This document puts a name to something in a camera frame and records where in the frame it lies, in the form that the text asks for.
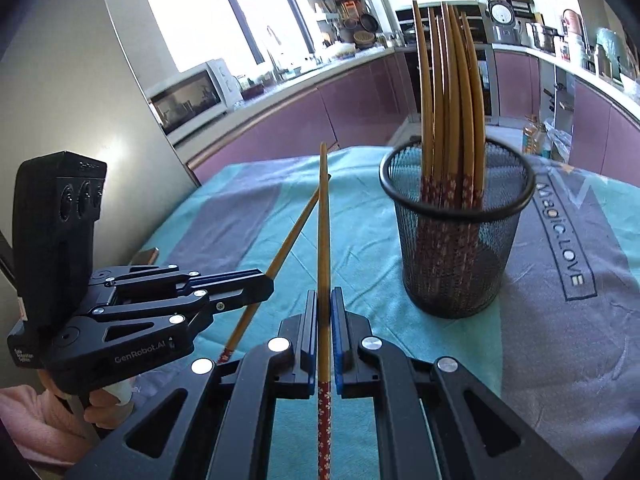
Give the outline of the left hand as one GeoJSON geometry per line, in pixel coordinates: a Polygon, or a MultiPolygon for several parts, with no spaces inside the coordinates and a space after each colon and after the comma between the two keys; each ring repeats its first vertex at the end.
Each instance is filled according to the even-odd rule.
{"type": "Polygon", "coordinates": [[[82,420],[98,428],[115,429],[134,412],[133,400],[121,404],[118,397],[106,389],[91,391],[88,404],[84,405],[74,396],[70,396],[58,388],[46,370],[37,370],[37,374],[44,388],[51,391],[57,398],[66,401],[71,408],[77,405],[82,420]]]}

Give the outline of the pink sleeve left forearm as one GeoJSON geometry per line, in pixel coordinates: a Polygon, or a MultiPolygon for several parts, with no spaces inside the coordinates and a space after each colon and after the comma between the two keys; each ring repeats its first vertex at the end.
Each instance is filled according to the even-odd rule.
{"type": "Polygon", "coordinates": [[[38,393],[32,386],[1,389],[1,420],[22,455],[38,464],[70,468],[93,445],[55,386],[38,393]]]}

